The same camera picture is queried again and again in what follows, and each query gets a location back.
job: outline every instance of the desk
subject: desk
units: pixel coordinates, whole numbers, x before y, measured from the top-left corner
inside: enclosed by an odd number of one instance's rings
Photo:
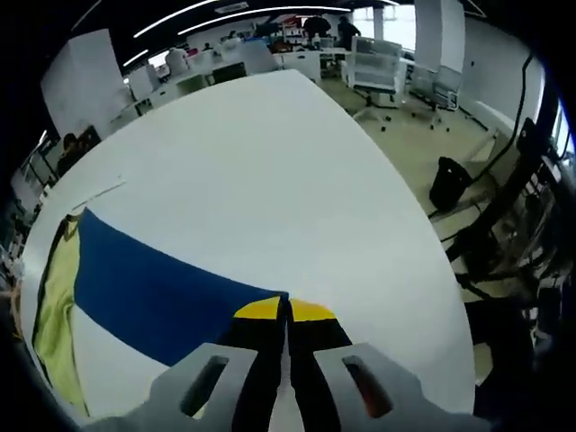
[[[295,126],[279,133],[286,119]],[[354,342],[373,344],[415,373],[430,400],[472,410],[470,330],[426,214],[356,122],[293,71],[189,94],[119,130],[62,177],[23,253],[29,349],[60,219],[119,176],[122,187],[89,203],[101,220],[217,275],[327,306]],[[93,415],[144,401],[166,367],[77,307],[73,322]]]

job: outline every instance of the ceiling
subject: ceiling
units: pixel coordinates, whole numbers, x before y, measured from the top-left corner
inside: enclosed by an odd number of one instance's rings
[[[150,54],[178,41],[177,33],[197,23],[222,16],[214,7],[231,5],[240,0],[220,0],[207,4],[160,24],[137,39],[133,35],[151,23],[200,0],[51,0],[9,2],[3,11],[0,46],[4,66],[0,68],[0,202],[3,188],[11,173],[38,143],[45,129],[53,131],[50,117],[41,98],[40,81],[51,60],[67,39],[84,32],[108,28],[116,58],[121,64],[142,50]],[[376,0],[246,0],[250,9],[290,5],[323,5],[366,7],[381,5]],[[397,0],[402,4],[413,0]],[[468,12],[475,12],[468,0],[461,0]],[[475,0],[477,5],[499,26],[510,26],[521,20],[510,20],[505,5],[515,14],[521,0]]]

